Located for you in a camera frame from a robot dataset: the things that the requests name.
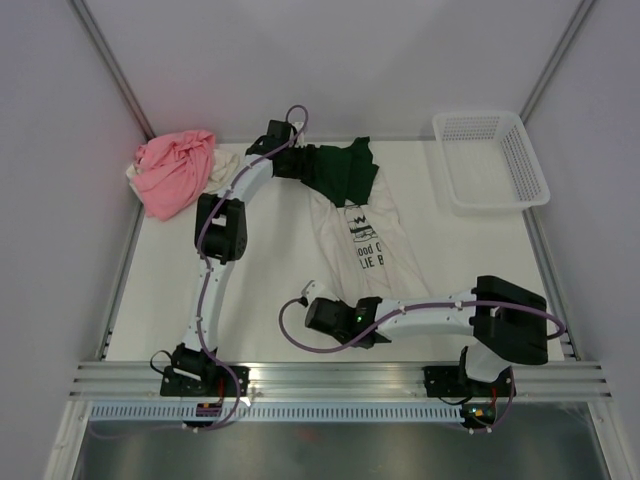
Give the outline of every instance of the plastic basket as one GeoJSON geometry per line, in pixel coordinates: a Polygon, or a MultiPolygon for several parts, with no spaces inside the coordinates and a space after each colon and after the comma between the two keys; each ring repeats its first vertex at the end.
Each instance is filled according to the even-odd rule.
{"type": "Polygon", "coordinates": [[[538,158],[515,113],[439,113],[433,129],[454,213],[516,212],[549,201],[538,158]]]}

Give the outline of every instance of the pink cloth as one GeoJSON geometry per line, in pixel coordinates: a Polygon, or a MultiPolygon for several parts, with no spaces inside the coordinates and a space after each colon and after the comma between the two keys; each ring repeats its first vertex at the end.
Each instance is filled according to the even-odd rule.
{"type": "Polygon", "coordinates": [[[187,130],[138,147],[132,181],[147,216],[168,220],[198,198],[213,168],[215,141],[206,130],[187,130]]]}

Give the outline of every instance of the white table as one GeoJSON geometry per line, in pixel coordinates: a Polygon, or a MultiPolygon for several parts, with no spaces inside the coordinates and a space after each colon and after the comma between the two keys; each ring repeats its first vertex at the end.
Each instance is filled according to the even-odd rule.
{"type": "MultiPolygon", "coordinates": [[[[247,147],[220,148],[243,154],[247,147]]],[[[473,287],[478,275],[488,274],[544,294],[520,214],[457,217],[450,211],[446,192],[434,190],[434,184],[444,186],[438,181],[435,142],[372,142],[371,150],[384,171],[432,295],[473,287]]],[[[298,181],[274,178],[247,206],[247,224],[247,251],[231,276],[220,318],[222,359],[444,361],[458,360],[462,347],[473,342],[456,336],[425,336],[330,355],[297,349],[278,328],[281,305],[299,296],[311,279],[331,286],[328,265],[311,228],[308,188],[298,181]]],[[[173,351],[182,339],[196,294],[194,225],[195,204],[164,223],[144,219],[107,360],[148,360],[160,349],[173,351]]],[[[332,338],[306,329],[304,315],[298,306],[287,312],[292,335],[309,345],[335,346],[332,338]]],[[[550,342],[549,358],[564,359],[558,340],[550,342]]]]}

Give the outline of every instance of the gray floor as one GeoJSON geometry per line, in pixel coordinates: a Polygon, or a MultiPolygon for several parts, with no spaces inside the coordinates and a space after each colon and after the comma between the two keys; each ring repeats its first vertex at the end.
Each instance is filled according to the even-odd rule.
{"type": "Polygon", "coordinates": [[[198,435],[151,426],[95,424],[100,434],[138,433],[87,435],[77,478],[609,478],[590,420],[575,406],[515,406],[496,432],[474,436],[435,424],[239,423],[198,435]]]}

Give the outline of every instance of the gray wall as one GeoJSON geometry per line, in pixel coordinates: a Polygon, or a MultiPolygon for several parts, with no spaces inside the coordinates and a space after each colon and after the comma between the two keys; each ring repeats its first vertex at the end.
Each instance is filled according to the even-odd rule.
{"type": "Polygon", "coordinates": [[[0,3],[0,469],[40,478],[96,348],[142,141],[64,0],[0,3]]]}
{"type": "Polygon", "coordinates": [[[87,0],[149,121],[253,141],[293,103],[315,139],[431,135],[520,111],[578,0],[87,0]]]}
{"type": "Polygon", "coordinates": [[[607,370],[640,454],[640,3],[600,2],[527,129],[545,234],[579,343],[607,370]]]}

